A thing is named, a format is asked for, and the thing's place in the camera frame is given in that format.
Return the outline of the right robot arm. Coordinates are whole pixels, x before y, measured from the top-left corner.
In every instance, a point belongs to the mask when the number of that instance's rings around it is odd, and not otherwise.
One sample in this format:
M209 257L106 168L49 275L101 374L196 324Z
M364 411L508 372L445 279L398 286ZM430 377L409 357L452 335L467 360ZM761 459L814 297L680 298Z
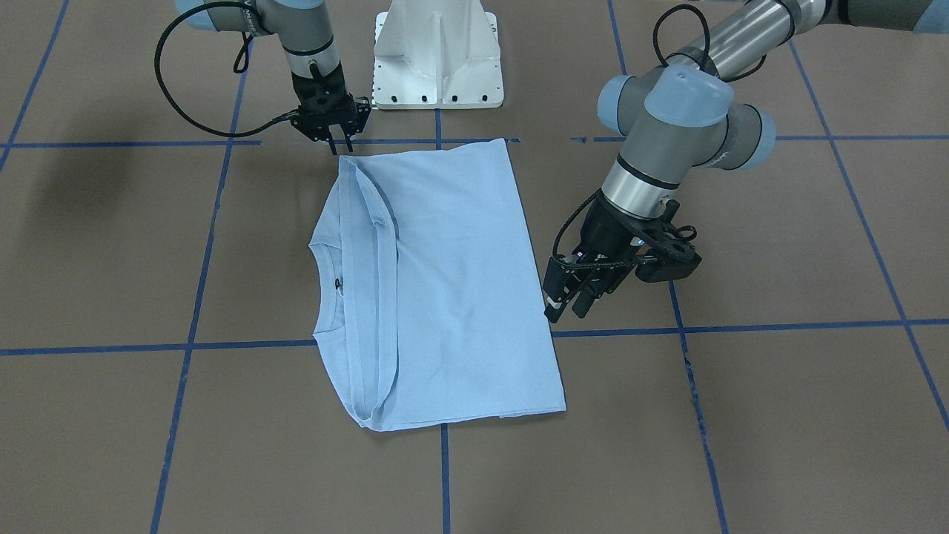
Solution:
M289 122L311 139L337 146L331 131L338 126L346 148L352 150L353 135L366 127L371 113L369 98L355 97L347 88L341 54L337 50L328 8L323 1L176 1L179 11L156 45L153 70L167 101L177 114L201 131L216 136L252 136L272 125ZM287 56L291 84L299 104L251 131L228 133L200 124L175 102L162 77L162 52L177 26L240 33L242 44L233 71L243 73L250 65L250 44L255 37L276 35Z

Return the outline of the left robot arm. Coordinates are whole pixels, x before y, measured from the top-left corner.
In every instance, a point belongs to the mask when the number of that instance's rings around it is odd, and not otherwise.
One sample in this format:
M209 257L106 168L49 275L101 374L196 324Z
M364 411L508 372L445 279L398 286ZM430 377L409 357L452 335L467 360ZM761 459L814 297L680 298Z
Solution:
M675 193L692 168L747 169L772 153L773 119L736 104L732 88L770 51L821 24L947 33L945 1L747 1L716 26L697 7L678 4L661 21L678 11L698 17L701 36L665 54L654 30L660 64L644 76L610 79L598 98L600 121L624 143L603 185L578 207L578 246L550 254L542 285L549 322L566 309L585 317L631 274L668 283L697 269L697 230L673 223Z

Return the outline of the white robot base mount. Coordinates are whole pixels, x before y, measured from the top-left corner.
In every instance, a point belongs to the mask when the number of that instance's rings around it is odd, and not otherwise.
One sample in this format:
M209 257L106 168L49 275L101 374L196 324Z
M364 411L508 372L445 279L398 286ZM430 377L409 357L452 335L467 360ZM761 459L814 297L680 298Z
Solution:
M375 18L371 102L379 111L499 108L498 24L480 1L393 1Z

